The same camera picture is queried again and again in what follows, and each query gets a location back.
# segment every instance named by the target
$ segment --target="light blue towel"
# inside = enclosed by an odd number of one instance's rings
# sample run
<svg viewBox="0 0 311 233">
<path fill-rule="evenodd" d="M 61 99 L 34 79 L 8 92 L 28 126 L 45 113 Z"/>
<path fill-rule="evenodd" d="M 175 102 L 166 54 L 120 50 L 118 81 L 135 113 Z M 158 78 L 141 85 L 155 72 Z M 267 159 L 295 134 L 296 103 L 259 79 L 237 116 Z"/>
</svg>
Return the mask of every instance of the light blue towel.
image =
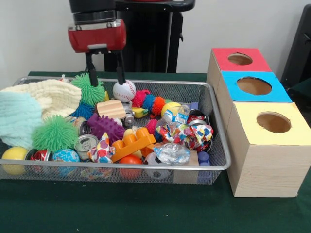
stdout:
<svg viewBox="0 0 311 233">
<path fill-rule="evenodd" d="M 41 107 L 30 94 L 0 92 L 0 138 L 4 143 L 31 149 L 31 134 L 41 124 Z"/>
</svg>

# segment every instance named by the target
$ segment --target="round hole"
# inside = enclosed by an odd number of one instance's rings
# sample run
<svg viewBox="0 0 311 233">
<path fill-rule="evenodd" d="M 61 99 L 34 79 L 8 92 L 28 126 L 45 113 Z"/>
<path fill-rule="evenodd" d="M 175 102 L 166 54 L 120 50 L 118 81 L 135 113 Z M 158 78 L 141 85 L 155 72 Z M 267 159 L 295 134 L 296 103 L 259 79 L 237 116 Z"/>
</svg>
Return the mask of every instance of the round hole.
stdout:
<svg viewBox="0 0 311 233">
<path fill-rule="evenodd" d="M 272 87 L 266 81 L 255 77 L 244 77 L 237 81 L 239 89 L 255 96 L 267 95 Z"/>
<path fill-rule="evenodd" d="M 285 133 L 291 128 L 290 120 L 281 114 L 273 112 L 259 114 L 257 123 L 273 133 Z"/>
<path fill-rule="evenodd" d="M 245 66 L 253 63 L 252 58 L 242 53 L 234 53 L 228 57 L 228 60 L 229 62 L 240 66 Z"/>
</svg>

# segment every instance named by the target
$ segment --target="white wall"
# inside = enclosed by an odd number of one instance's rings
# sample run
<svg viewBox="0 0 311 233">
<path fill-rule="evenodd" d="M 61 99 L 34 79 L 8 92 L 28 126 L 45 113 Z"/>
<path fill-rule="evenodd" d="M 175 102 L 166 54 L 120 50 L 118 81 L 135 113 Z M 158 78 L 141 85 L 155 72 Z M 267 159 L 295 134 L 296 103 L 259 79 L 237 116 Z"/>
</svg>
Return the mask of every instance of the white wall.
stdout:
<svg viewBox="0 0 311 233">
<path fill-rule="evenodd" d="M 197 0 L 184 13 L 178 72 L 207 72 L 212 47 L 258 47 L 280 77 L 302 9 L 309 0 Z M 0 88 L 29 71 L 80 71 L 83 54 L 67 36 L 68 0 L 0 2 Z M 95 58 L 103 70 L 103 58 Z"/>
<path fill-rule="evenodd" d="M 184 13 L 178 72 L 207 72 L 212 47 L 256 47 L 281 78 L 310 0 L 197 0 Z"/>
</svg>

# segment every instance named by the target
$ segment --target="red box lid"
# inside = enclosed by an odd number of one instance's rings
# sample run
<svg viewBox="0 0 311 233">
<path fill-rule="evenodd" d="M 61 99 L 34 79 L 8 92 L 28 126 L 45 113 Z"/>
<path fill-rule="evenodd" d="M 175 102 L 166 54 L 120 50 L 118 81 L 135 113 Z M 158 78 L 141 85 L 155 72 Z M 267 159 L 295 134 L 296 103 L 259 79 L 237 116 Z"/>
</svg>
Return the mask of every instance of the red box lid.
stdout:
<svg viewBox="0 0 311 233">
<path fill-rule="evenodd" d="M 257 48 L 213 48 L 221 71 L 271 71 Z"/>
</svg>

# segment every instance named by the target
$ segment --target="yellow box lid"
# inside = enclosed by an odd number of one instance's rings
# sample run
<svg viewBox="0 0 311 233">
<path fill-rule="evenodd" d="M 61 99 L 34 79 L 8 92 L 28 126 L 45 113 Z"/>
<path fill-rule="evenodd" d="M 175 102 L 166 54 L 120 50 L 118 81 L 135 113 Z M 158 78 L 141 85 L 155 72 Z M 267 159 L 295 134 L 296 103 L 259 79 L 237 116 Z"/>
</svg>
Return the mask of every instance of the yellow box lid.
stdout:
<svg viewBox="0 0 311 233">
<path fill-rule="evenodd" d="M 311 129 L 295 103 L 234 102 L 250 144 L 311 145 Z"/>
</svg>

